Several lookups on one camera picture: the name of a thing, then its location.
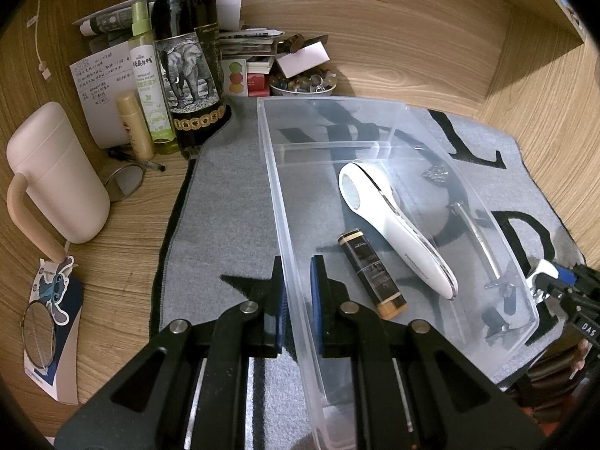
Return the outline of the white handheld beauty device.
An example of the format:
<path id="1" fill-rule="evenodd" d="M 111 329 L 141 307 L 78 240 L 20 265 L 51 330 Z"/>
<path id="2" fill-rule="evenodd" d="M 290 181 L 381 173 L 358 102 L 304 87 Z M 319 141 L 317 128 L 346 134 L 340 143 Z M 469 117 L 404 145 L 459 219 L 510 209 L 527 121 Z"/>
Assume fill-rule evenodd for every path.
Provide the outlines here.
<path id="1" fill-rule="evenodd" d="M 337 184 L 347 207 L 368 222 L 421 281 L 449 301 L 457 298 L 459 283 L 454 272 L 404 214 L 382 168 L 373 163 L 346 163 Z"/>

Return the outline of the black pen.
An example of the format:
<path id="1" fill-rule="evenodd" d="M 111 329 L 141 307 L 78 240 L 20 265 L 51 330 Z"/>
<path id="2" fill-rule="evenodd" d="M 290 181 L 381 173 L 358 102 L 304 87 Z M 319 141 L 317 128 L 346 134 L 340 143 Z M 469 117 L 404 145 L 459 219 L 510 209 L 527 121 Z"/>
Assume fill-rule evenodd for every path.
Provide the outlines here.
<path id="1" fill-rule="evenodd" d="M 157 163 L 153 160 L 148 159 L 139 159 L 130 150 L 122 147 L 108 148 L 107 155 L 110 159 L 114 159 L 115 161 L 136 164 L 137 166 L 141 166 L 148 170 L 157 171 L 161 173 L 163 173 L 166 170 L 166 167 L 161 163 Z"/>

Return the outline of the clear plastic storage bin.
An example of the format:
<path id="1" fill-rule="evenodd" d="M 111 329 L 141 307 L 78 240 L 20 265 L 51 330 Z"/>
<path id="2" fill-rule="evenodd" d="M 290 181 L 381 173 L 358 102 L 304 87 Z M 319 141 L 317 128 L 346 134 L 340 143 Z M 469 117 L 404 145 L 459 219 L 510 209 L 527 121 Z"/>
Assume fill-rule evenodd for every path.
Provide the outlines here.
<path id="1" fill-rule="evenodd" d="M 356 445 L 351 363 L 323 358 L 313 319 L 310 261 L 349 298 L 370 307 L 338 237 L 360 230 L 407 300 L 400 323 L 429 322 L 488 378 L 521 349 L 539 318 L 518 261 L 465 167 L 443 148 L 443 132 L 424 109 L 357 97 L 258 103 L 259 137 L 273 198 L 277 240 L 289 295 L 297 361 L 315 444 Z M 457 278 L 446 300 L 429 288 L 340 191 L 341 168 L 358 161 L 380 168 L 394 199 Z"/>

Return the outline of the stack of books and papers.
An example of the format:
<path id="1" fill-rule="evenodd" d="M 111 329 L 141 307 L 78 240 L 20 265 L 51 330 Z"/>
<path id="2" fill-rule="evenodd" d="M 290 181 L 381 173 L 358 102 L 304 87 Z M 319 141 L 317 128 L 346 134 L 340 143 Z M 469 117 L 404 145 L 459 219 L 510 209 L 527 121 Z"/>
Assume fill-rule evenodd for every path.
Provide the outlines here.
<path id="1" fill-rule="evenodd" d="M 255 27 L 219 34 L 220 58 L 244 61 L 248 73 L 269 74 L 275 63 L 278 44 L 284 32 L 275 28 Z"/>

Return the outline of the green spray bottle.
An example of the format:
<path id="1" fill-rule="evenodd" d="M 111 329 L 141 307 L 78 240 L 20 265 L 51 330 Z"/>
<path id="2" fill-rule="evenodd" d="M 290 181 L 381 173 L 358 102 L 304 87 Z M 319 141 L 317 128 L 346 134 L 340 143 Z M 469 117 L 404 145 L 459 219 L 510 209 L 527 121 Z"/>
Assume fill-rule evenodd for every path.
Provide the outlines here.
<path id="1" fill-rule="evenodd" d="M 154 148 L 160 155 L 168 155 L 177 152 L 178 144 L 165 101 L 147 0 L 136 0 L 131 16 L 128 47 L 141 110 Z"/>

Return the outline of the white bowl of trinkets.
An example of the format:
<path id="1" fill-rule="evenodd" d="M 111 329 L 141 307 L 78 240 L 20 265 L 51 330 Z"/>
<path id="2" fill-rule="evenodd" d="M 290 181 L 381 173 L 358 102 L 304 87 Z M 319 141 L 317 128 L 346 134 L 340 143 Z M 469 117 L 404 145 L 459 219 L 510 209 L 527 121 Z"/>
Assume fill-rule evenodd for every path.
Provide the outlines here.
<path id="1" fill-rule="evenodd" d="M 283 74 L 272 74 L 268 77 L 268 84 L 274 96 L 303 96 L 309 93 L 330 96 L 337 87 L 338 76 L 330 70 L 323 73 L 301 73 L 291 78 L 286 78 Z"/>

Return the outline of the red small box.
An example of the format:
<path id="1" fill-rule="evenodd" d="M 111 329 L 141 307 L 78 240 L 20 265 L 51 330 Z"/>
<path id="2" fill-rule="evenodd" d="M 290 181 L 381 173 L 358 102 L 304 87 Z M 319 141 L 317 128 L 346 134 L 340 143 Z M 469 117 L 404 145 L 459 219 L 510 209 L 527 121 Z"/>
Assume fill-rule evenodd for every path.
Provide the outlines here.
<path id="1" fill-rule="evenodd" d="M 269 78 L 261 73 L 247 74 L 247 90 L 251 98 L 270 95 Z"/>

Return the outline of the blue cartoon sticker card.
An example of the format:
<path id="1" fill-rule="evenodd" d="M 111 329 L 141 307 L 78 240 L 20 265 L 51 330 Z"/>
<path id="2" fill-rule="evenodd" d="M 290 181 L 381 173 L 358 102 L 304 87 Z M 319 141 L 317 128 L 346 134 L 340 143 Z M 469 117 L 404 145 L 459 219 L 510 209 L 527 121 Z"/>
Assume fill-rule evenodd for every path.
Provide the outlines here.
<path id="1" fill-rule="evenodd" d="M 83 285 L 74 276 L 75 259 L 42 259 L 20 322 L 23 370 L 55 401 L 76 405 L 77 344 Z"/>

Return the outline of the black gold perfume bottle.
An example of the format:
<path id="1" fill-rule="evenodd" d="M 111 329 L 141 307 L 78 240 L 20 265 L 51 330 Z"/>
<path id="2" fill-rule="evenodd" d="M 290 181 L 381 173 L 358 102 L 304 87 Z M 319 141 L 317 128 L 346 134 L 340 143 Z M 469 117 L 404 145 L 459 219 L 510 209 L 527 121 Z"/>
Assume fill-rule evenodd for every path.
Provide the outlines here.
<path id="1" fill-rule="evenodd" d="M 408 308 L 408 303 L 394 278 L 383 265 L 364 232 L 360 229 L 344 232 L 337 238 L 337 243 L 383 320 L 392 320 Z"/>

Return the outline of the fruit picture card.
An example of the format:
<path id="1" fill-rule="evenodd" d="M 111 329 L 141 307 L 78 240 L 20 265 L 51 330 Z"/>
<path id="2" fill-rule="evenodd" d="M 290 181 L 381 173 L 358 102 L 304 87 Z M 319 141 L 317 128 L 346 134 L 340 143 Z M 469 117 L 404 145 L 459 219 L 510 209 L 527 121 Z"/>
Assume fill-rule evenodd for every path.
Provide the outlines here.
<path id="1" fill-rule="evenodd" d="M 223 59 L 224 93 L 227 96 L 248 96 L 245 59 Z"/>

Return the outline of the small round mirror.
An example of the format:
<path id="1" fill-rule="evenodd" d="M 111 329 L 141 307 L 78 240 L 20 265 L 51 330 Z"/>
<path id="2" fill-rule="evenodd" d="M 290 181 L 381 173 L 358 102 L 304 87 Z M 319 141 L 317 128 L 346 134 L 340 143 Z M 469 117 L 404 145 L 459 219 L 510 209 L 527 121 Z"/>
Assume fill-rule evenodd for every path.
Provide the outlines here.
<path id="1" fill-rule="evenodd" d="M 38 369 L 49 368 L 55 356 L 56 333 L 51 313 L 42 302 L 35 300 L 25 310 L 21 338 L 30 362 Z"/>

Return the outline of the dark wine bottle elephant label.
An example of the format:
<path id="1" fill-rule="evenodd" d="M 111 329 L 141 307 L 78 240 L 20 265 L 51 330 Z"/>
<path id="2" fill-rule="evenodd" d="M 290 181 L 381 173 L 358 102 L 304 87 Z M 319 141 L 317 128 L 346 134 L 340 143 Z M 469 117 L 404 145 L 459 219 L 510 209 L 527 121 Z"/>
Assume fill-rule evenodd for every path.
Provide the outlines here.
<path id="1" fill-rule="evenodd" d="M 150 21 L 177 143 L 191 159 L 231 118 L 223 93 L 217 0 L 156 0 Z"/>

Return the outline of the white handwritten note paper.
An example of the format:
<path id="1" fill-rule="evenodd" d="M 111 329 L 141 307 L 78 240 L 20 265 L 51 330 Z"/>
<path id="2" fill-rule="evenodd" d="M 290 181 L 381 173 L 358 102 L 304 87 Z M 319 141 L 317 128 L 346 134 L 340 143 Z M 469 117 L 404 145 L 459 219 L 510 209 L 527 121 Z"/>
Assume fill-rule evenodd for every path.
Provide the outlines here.
<path id="1" fill-rule="evenodd" d="M 93 141 L 100 149 L 129 142 L 115 104 L 119 93 L 135 90 L 127 42 L 80 59 L 69 66 Z"/>

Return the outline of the gold cylindrical tube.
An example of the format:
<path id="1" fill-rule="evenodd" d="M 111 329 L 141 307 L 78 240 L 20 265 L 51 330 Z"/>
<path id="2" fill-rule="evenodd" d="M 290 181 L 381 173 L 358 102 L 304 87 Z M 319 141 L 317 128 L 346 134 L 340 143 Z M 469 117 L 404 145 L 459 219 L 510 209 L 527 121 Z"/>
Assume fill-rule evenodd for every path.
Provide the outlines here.
<path id="1" fill-rule="evenodd" d="M 155 148 L 136 93 L 133 90 L 119 93 L 115 103 L 133 153 L 141 161 L 149 161 L 155 156 Z"/>

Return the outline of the white folded card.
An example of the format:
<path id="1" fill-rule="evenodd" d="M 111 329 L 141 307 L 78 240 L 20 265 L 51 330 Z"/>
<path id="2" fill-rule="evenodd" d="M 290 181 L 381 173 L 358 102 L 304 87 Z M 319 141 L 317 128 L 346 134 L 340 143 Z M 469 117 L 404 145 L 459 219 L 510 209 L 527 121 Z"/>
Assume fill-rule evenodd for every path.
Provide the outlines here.
<path id="1" fill-rule="evenodd" d="M 296 76 L 306 70 L 327 63 L 330 60 L 322 42 L 308 45 L 296 53 L 281 54 L 276 62 L 286 78 Z"/>

